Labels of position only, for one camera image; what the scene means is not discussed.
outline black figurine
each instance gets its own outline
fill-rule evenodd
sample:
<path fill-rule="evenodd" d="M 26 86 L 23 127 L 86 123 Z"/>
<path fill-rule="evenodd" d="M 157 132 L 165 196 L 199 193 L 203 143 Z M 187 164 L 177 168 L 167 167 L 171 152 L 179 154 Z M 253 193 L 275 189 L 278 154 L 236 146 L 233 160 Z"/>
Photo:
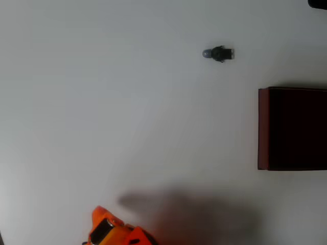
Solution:
<path fill-rule="evenodd" d="M 223 63 L 225 60 L 233 59 L 234 52 L 232 49 L 225 48 L 224 46 L 219 46 L 213 48 L 212 50 L 204 50 L 202 55 L 205 58 L 213 58 L 214 60 Z"/>

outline dark red box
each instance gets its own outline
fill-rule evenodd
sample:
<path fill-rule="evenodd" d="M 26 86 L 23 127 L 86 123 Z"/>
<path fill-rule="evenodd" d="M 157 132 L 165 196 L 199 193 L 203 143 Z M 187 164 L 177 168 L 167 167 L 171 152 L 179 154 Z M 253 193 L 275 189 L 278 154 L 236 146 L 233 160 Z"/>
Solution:
<path fill-rule="evenodd" d="M 327 169 L 327 90 L 259 89 L 258 169 Z"/>

